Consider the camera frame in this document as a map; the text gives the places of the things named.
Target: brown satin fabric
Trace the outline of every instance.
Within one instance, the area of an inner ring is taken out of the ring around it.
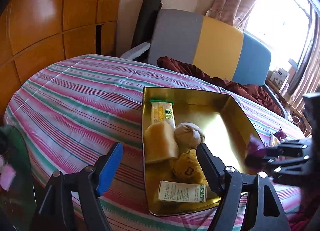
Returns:
[[[158,67],[162,67],[184,75],[193,76],[210,84],[220,86],[225,90],[241,95],[242,97],[262,105],[268,108],[270,111],[281,116],[281,110],[279,106],[276,105],[276,103],[271,99],[270,95],[259,85],[241,85],[226,79],[222,80],[218,77],[211,78],[198,67],[174,60],[168,56],[160,57],[157,61],[157,64]]]

